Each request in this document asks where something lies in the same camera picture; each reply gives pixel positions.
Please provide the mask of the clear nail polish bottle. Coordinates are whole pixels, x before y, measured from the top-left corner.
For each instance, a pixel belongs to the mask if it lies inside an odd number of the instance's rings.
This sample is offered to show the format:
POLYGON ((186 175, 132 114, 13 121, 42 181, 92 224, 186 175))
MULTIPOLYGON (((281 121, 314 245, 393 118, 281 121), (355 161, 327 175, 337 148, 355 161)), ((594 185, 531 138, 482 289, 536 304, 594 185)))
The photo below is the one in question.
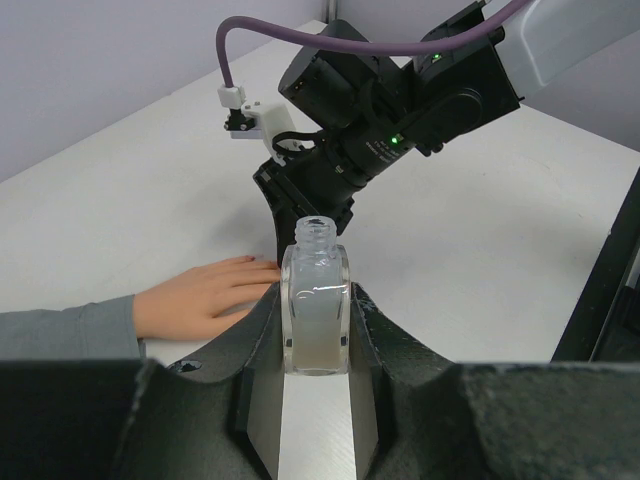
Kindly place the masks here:
POLYGON ((288 374, 348 370, 351 282, 337 227, 324 216, 297 221, 280 280, 283 359, 288 374))

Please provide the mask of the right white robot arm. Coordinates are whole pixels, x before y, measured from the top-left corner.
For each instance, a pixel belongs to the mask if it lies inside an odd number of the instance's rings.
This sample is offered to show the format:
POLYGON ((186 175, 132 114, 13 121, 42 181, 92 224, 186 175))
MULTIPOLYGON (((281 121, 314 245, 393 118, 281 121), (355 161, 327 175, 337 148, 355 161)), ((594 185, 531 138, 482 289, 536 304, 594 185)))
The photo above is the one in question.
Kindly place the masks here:
POLYGON ((467 45, 403 66, 386 54, 302 49, 278 90, 318 131, 276 135, 283 161, 254 176, 278 251, 294 241, 299 219, 325 216, 344 229, 355 193, 408 152, 439 152, 638 28, 635 1, 535 1, 467 45))

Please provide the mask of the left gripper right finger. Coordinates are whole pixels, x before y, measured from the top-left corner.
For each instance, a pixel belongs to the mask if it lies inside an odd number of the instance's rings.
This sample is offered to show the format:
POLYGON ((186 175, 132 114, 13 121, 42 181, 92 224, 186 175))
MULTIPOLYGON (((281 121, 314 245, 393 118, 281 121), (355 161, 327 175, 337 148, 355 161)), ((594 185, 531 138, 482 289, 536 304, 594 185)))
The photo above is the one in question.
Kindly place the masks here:
POLYGON ((361 479, 635 479, 635 363, 455 363, 351 287, 361 479))

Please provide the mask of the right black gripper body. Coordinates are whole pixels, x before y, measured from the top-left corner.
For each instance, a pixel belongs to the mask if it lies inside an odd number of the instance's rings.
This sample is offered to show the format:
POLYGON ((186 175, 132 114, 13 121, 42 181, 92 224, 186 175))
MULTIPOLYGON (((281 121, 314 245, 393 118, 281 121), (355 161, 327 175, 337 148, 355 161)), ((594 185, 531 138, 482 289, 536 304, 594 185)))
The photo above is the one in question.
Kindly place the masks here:
POLYGON ((341 235, 353 218, 354 195, 370 182, 370 149, 364 140, 348 134, 279 134, 273 147, 285 157, 285 166, 270 159, 255 174, 286 175, 299 182, 308 201, 301 218, 328 217, 341 235))

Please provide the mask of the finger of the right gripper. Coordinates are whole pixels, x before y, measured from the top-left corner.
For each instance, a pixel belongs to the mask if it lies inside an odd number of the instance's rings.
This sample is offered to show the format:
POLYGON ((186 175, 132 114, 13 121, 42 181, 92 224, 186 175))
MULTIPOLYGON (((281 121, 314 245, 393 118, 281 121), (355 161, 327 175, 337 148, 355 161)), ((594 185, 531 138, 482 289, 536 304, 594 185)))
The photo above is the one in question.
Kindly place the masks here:
POLYGON ((294 241, 296 222, 307 212, 308 201, 302 185, 286 175, 255 174, 253 179, 272 214, 276 259, 281 266, 287 247, 294 241))

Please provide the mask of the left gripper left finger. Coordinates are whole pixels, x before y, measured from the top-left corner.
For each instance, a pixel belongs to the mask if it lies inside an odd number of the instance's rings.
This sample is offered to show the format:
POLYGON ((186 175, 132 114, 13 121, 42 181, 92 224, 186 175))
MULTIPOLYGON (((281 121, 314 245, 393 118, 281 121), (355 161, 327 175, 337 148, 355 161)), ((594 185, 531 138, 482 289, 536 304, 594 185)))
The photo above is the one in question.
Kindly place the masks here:
POLYGON ((171 366, 5 361, 5 479, 274 479, 284 367, 280 288, 171 366))

